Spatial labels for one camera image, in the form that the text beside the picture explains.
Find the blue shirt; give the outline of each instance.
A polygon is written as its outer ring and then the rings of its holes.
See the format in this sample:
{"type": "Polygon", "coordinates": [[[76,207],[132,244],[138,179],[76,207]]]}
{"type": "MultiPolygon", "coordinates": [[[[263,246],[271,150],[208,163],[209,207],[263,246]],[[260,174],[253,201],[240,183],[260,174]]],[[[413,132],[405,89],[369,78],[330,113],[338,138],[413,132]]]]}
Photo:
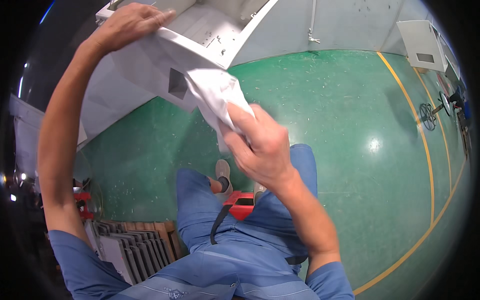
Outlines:
{"type": "Polygon", "coordinates": [[[49,238],[76,300],[231,300],[233,295],[275,300],[354,298],[340,262],[318,268],[303,282],[279,253],[243,241],[235,233],[217,235],[217,245],[203,244],[135,286],[79,238],[58,230],[49,231],[49,238]]]}

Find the green epoxy floor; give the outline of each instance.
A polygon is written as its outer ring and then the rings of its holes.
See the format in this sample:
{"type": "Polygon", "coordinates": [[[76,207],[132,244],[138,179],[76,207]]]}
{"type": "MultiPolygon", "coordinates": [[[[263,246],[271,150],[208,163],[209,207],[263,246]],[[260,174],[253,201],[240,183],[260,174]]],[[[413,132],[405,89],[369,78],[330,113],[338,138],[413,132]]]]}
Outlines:
{"type": "MultiPolygon", "coordinates": [[[[407,59],[384,54],[417,112],[429,102],[407,59]]],[[[290,142],[315,154],[318,199],[333,219],[342,261],[353,289],[395,264],[430,227],[427,157],[410,106],[375,52],[331,50],[264,59],[229,69],[245,98],[258,102],[280,124],[290,142]]],[[[434,101],[436,73],[421,74],[434,101]]],[[[465,155],[455,118],[439,113],[451,163],[451,186],[465,155]]],[[[434,181],[434,217],[450,196],[440,126],[423,128],[434,181]]],[[[93,175],[101,187],[105,217],[126,221],[176,219],[175,172],[193,168],[215,175],[221,158],[216,133],[196,110],[188,114],[155,98],[113,124],[77,156],[76,175],[93,175]]],[[[253,183],[231,157],[235,190],[253,183]]],[[[422,245],[395,271],[358,299],[411,299],[431,278],[454,244],[467,209],[465,164],[449,207],[422,245]]]]}

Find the light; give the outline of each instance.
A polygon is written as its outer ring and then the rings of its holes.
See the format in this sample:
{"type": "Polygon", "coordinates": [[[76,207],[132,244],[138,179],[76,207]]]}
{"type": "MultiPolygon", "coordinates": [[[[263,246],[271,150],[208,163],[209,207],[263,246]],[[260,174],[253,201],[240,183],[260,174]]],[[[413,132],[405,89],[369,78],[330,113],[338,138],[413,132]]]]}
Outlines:
{"type": "Polygon", "coordinates": [[[20,86],[18,87],[18,97],[20,98],[20,95],[22,94],[22,83],[24,82],[24,77],[22,76],[20,78],[20,86]]]}
{"type": "Polygon", "coordinates": [[[47,11],[45,12],[45,14],[43,15],[43,18],[40,20],[40,24],[42,24],[43,20],[45,20],[45,17],[47,16],[47,13],[50,11],[50,9],[52,8],[52,5],[55,3],[55,1],[52,2],[52,4],[50,4],[50,6],[48,7],[47,11]]]}
{"type": "Polygon", "coordinates": [[[371,152],[375,153],[377,152],[382,145],[380,144],[380,141],[374,137],[372,140],[368,143],[368,150],[371,152]]]}

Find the square hole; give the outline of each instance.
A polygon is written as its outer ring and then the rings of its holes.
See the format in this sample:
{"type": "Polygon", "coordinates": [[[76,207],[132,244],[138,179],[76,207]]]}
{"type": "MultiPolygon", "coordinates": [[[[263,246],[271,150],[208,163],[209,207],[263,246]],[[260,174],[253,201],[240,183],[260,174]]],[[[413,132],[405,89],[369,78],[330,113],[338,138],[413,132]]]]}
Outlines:
{"type": "Polygon", "coordinates": [[[253,205],[253,199],[240,198],[235,202],[235,205],[253,205]]]}
{"type": "Polygon", "coordinates": [[[185,76],[175,69],[170,68],[170,77],[168,80],[168,92],[173,96],[182,99],[187,93],[187,81],[185,76]]]}
{"type": "Polygon", "coordinates": [[[432,63],[435,63],[433,61],[433,55],[431,54],[421,54],[421,53],[417,53],[417,58],[419,61],[425,61],[425,62],[432,62],[432,63]]]}

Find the black strap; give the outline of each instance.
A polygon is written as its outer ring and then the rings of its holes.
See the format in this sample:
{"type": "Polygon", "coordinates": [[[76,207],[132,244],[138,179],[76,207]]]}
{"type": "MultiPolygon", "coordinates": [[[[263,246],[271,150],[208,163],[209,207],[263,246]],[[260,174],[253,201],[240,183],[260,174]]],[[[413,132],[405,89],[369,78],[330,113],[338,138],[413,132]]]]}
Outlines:
{"type": "Polygon", "coordinates": [[[216,216],[215,223],[213,223],[212,226],[212,231],[210,232],[210,242],[212,245],[217,245],[217,242],[215,241],[215,234],[218,226],[222,224],[223,219],[228,215],[228,210],[233,206],[233,204],[227,204],[222,207],[222,210],[220,213],[216,216]]]}
{"type": "MultiPolygon", "coordinates": [[[[223,219],[225,219],[225,217],[228,215],[228,211],[232,206],[233,206],[232,204],[224,205],[220,213],[218,213],[218,215],[216,216],[216,220],[212,226],[212,231],[210,232],[210,243],[212,243],[212,245],[217,245],[217,242],[215,241],[216,230],[218,229],[218,226],[222,224],[223,219]]],[[[307,258],[308,258],[307,255],[291,256],[291,257],[286,257],[285,260],[287,261],[288,264],[301,264],[307,258]]]]}
{"type": "Polygon", "coordinates": [[[291,257],[286,257],[285,260],[287,261],[288,264],[301,264],[304,261],[306,261],[308,258],[308,255],[304,256],[291,256],[291,257]]]}

